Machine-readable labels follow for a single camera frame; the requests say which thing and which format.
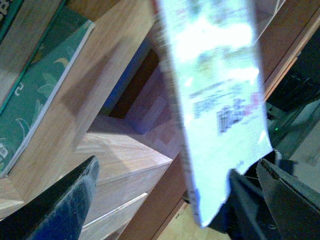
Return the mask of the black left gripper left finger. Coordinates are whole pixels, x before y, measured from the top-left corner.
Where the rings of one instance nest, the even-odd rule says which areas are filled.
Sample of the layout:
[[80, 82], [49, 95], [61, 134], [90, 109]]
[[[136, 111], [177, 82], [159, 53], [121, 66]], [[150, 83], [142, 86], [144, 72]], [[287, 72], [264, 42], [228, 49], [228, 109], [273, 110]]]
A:
[[96, 192], [99, 162], [89, 157], [0, 222], [2, 240], [77, 240]]

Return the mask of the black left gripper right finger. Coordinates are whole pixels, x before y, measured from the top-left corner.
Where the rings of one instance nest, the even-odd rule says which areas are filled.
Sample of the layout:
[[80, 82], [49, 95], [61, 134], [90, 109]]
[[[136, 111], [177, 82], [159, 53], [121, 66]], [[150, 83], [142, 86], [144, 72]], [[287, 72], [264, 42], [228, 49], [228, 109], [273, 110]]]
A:
[[320, 238], [320, 194], [265, 159], [256, 173], [266, 205], [284, 240]]

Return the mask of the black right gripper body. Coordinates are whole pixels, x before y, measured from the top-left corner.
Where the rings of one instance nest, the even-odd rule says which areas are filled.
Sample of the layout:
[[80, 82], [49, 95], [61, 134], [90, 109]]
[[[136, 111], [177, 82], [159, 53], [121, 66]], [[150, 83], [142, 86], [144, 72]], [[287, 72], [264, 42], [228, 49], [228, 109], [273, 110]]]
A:
[[255, 162], [244, 173], [228, 175], [230, 194], [209, 228], [232, 240], [281, 240], [282, 237], [265, 202]]

